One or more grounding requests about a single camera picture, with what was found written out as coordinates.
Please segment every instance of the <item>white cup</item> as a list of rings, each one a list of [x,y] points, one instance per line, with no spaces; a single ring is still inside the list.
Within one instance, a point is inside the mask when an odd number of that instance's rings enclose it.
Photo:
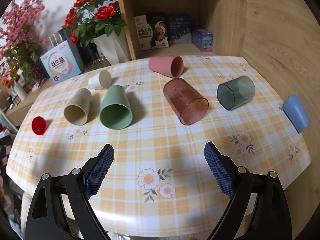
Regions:
[[[111,86],[112,78],[108,70],[101,70],[98,74],[89,78],[89,87],[94,89],[108,89]]]

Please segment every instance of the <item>pink cup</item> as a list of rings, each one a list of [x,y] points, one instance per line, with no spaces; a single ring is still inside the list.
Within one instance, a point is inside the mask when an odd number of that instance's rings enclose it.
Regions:
[[[178,78],[183,72],[183,60],[179,56],[152,57],[149,68],[167,77]]]

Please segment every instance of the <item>wooden desk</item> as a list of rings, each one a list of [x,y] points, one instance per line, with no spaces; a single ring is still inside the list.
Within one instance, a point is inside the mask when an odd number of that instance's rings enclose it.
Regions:
[[[20,126],[22,124],[23,119],[26,117],[29,109],[36,101],[40,93],[45,89],[52,87],[53,85],[54,84],[52,80],[48,79],[42,87],[33,92],[29,92],[23,101],[21,101],[17,106],[14,106],[13,109],[9,109],[6,112],[6,116],[15,126]]]

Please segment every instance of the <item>plaid tablecloth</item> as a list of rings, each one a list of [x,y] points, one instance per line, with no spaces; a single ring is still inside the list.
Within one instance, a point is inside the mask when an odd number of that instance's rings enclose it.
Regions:
[[[260,174],[274,170],[284,188],[292,183],[309,165],[310,156],[271,86],[241,57],[184,56],[183,60],[182,77],[210,103],[201,121],[190,126],[179,122],[162,90],[171,79],[150,71],[148,59],[113,65],[106,69],[114,84],[127,91],[132,124],[110,130],[100,123],[105,90],[92,91],[87,124],[76,127],[63,117],[68,100],[79,88],[88,87],[88,79],[99,70],[59,83],[41,93],[24,119],[11,149],[8,175],[33,195],[43,173],[67,174],[110,143],[115,160],[90,204],[107,231],[133,236],[214,228],[229,199],[204,159],[208,141],[236,165]],[[253,80],[255,97],[229,112],[217,100],[218,84],[242,75]],[[38,115],[50,122],[43,136],[31,130]],[[67,201],[65,205],[72,217]]]

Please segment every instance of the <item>white vase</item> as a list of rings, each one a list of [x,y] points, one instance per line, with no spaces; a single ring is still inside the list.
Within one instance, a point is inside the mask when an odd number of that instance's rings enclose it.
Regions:
[[[111,65],[128,62],[131,59],[124,30],[121,31],[119,37],[115,32],[112,32],[109,36],[103,34],[95,38],[94,43],[99,47]]]
[[[27,96],[27,93],[23,89],[23,87],[20,85],[19,82],[14,84],[13,90],[17,93],[18,97],[20,97],[21,100],[25,99]]]

